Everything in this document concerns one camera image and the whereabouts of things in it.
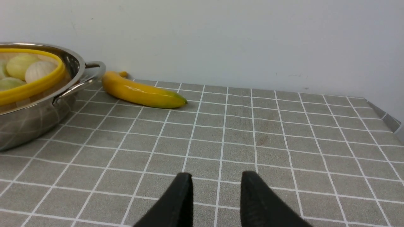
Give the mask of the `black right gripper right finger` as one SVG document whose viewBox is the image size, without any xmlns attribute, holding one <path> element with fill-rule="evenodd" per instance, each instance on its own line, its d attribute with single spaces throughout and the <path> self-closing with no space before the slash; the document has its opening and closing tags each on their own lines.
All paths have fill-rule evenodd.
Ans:
<svg viewBox="0 0 404 227">
<path fill-rule="evenodd" d="M 290 208 L 255 171 L 241 176 L 241 226 L 310 227 Z"/>
</svg>

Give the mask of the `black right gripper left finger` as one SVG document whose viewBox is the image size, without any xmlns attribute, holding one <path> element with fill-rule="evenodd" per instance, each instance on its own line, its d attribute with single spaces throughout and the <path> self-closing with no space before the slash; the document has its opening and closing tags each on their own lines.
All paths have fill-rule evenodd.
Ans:
<svg viewBox="0 0 404 227">
<path fill-rule="evenodd" d="M 192 175 L 176 175 L 160 199 L 140 218 L 134 227 L 192 227 Z"/>
</svg>

